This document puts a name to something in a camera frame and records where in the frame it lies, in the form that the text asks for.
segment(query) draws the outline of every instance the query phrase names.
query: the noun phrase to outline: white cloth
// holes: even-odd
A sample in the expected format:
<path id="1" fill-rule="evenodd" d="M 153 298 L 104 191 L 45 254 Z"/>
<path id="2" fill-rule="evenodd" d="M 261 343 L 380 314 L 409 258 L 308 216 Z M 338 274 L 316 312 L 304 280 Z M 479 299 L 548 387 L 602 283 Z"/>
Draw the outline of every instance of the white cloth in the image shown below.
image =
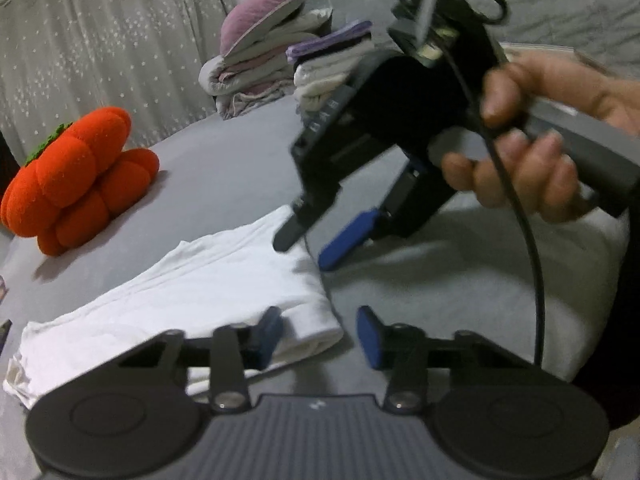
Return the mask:
<path id="1" fill-rule="evenodd" d="M 327 92 L 326 94 L 312 95 L 310 97 L 298 96 L 298 105 L 302 111 L 319 112 L 332 93 L 333 92 Z"/>
<path id="2" fill-rule="evenodd" d="M 270 369 L 334 345 L 342 329 L 304 243 L 285 254 L 271 247 L 289 214 L 283 206 L 253 224 L 181 242 L 76 311 L 30 322 L 10 359 L 5 391 L 31 408 L 47 392 L 165 330 L 206 337 L 220 326 L 254 323 L 272 305 L 283 310 L 285 334 Z M 206 391 L 208 368 L 190 371 L 188 393 Z"/>
<path id="3" fill-rule="evenodd" d="M 349 73 L 353 68 L 356 67 L 361 59 L 361 56 L 351 57 L 349 59 L 345 59 L 344 61 L 323 66 L 322 68 L 315 68 L 309 71 L 301 70 L 302 65 L 300 65 L 296 69 L 296 73 L 293 76 L 293 83 L 297 87 L 301 87 L 309 85 L 311 83 L 315 83 L 316 81 L 320 81 L 322 79 L 326 79 L 333 75 Z"/>
<path id="4" fill-rule="evenodd" d="M 273 27 L 264 37 L 264 41 L 279 38 L 285 34 L 292 34 L 293 32 L 315 32 L 331 18 L 333 13 L 334 10 L 331 7 L 326 7 L 324 9 L 313 9 L 304 14 L 300 14 L 293 20 Z"/>
<path id="5" fill-rule="evenodd" d="M 342 73 L 332 75 L 324 79 L 319 79 L 318 81 L 314 81 L 313 83 L 309 83 L 308 85 L 296 88 L 296 91 L 293 95 L 299 102 L 303 97 L 315 97 L 324 95 L 327 92 L 332 92 L 333 90 L 338 88 L 338 86 L 340 86 L 347 80 L 348 76 L 349 74 Z"/>

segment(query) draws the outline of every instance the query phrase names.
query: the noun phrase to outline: pink pillow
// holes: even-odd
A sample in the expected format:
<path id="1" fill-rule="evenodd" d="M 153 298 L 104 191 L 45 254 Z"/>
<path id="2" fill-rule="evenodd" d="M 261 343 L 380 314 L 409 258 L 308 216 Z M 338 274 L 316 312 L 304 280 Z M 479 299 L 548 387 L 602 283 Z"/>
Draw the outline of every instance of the pink pillow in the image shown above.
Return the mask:
<path id="1" fill-rule="evenodd" d="M 220 31 L 220 54 L 231 56 L 260 41 L 306 0 L 245 0 L 226 17 Z"/>

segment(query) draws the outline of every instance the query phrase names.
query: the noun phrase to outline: orange pumpkin pillow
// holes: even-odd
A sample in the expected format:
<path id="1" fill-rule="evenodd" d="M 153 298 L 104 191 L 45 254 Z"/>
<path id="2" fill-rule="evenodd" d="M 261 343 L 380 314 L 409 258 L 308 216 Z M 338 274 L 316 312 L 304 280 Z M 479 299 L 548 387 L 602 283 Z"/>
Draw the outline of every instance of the orange pumpkin pillow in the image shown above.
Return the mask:
<path id="1" fill-rule="evenodd" d="M 89 241 L 144 196 L 158 173 L 151 150 L 122 151 L 130 129 L 127 112 L 115 107 L 59 128 L 7 187 L 2 223 L 18 236 L 37 236 L 52 256 Z"/>

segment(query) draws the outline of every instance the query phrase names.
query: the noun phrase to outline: hand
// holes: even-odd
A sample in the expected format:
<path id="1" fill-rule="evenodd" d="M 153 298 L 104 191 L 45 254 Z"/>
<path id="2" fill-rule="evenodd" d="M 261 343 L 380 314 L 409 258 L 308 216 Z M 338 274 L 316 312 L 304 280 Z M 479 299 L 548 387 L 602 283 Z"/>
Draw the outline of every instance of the hand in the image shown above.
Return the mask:
<path id="1" fill-rule="evenodd" d="M 484 80 L 482 118 L 490 128 L 507 124 L 529 95 L 574 107 L 629 134 L 640 134 L 640 83 L 616 80 L 560 56 L 523 54 L 489 72 Z M 575 163 L 562 154 L 562 137 L 550 132 L 531 144 L 517 130 L 496 141 L 498 153 L 528 214 L 548 222 L 580 218 L 590 209 L 578 194 Z M 474 163 L 459 153 L 442 159 L 447 183 L 472 190 L 486 207 L 506 205 L 502 184 L 491 160 Z"/>

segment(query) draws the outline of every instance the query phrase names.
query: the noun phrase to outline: white patterned curtain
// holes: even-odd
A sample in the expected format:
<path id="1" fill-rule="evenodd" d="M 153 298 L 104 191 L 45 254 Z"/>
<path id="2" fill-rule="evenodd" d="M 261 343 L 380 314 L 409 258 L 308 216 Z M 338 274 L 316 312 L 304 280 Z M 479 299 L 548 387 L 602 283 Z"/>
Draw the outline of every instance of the white patterned curtain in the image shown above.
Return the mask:
<path id="1" fill-rule="evenodd" d="M 101 106 L 150 146 L 215 112 L 200 90 L 231 0 L 8 0 L 0 4 L 0 131 L 24 162 L 60 124 Z"/>

